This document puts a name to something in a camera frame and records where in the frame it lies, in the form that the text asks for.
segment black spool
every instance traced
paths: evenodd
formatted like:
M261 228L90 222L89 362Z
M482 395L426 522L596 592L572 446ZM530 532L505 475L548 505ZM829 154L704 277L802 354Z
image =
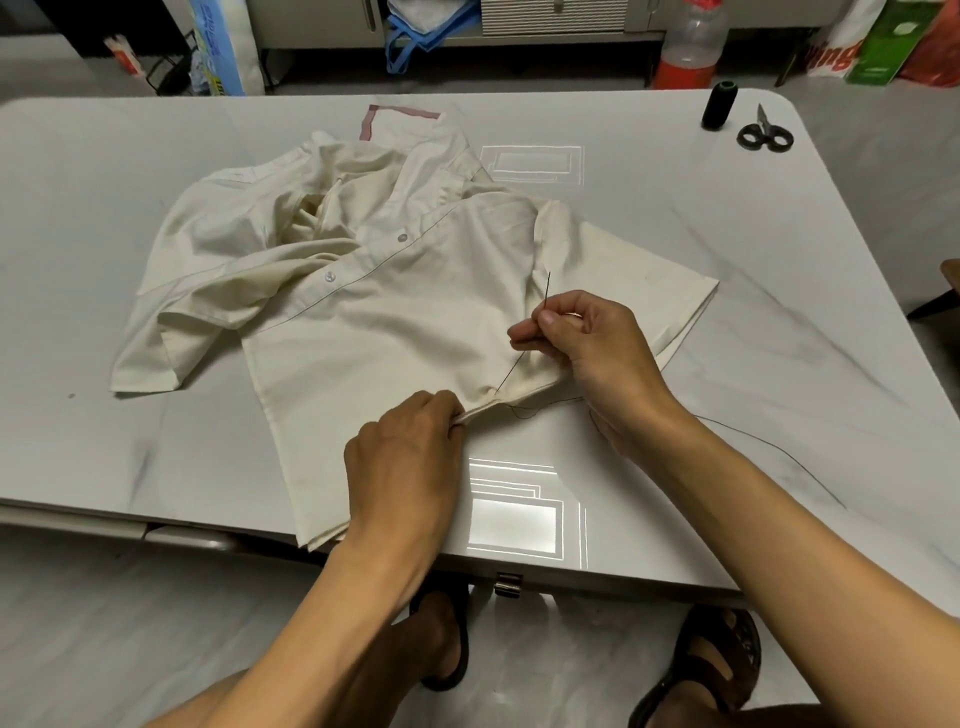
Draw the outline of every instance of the black spool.
M721 81L713 87L707 108L704 109L704 120L701 122L704 129L708 132L719 132L723 128L730 116L730 109L733 108L737 90L736 82L733 81Z

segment brown sandal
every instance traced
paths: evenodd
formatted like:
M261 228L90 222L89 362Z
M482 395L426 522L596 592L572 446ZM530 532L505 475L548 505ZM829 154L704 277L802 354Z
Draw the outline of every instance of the brown sandal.
M760 676L760 636L749 612L731 609L730 612L736 617L731 627L724 620L726 611L720 607L705 606L690 610L677 638L670 668L637 703L628 728L644 728L670 690L685 680L709 690L721 713L738 711L750 699ZM716 647L733 673L731 680L727 680L704 658L687 654L696 637Z

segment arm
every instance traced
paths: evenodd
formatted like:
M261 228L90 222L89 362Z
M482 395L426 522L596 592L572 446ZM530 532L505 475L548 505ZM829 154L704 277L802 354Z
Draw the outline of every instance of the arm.
M198 715L209 711L200 725L328 722L373 639L440 550L459 493L463 428L450 421L462 411L450 392L419 392L348 443L346 538L267 653L235 686L196 706ZM192 715L175 712L156 725L196 725Z
M572 367L598 429L673 501L840 722L955 724L960 623L687 412L628 308L571 291L509 333Z

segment scissor blade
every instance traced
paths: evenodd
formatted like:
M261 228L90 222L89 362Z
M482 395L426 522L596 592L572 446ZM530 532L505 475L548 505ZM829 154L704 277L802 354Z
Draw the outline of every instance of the scissor blade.
M763 129L766 136L770 136L770 120L767 118L767 112L763 110L762 104L756 105L756 122Z

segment white floor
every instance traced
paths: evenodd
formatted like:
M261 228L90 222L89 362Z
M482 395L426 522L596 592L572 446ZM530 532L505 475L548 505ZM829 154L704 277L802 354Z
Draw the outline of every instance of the white floor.
M591 73L480 72L450 80L433 69L394 82L330 71L322 84L280 92L642 87L622 70ZM0 103L24 95L144 92L113 61L81 61L62 43L0 38ZM904 310L947 290L937 266L960 256L960 91L800 78L782 92L800 109ZM960 315L951 313L914 329L955 404L958 323ZM139 725L247 667L314 578L315 570L283 562L0 529L0 725ZM685 611L666 602L536 594L511 601L489 592L475 592L472 608L465 683L440 696L415 690L395 725L624 725L665 667ZM755 703L813 700L773 638L766 631L763 637Z

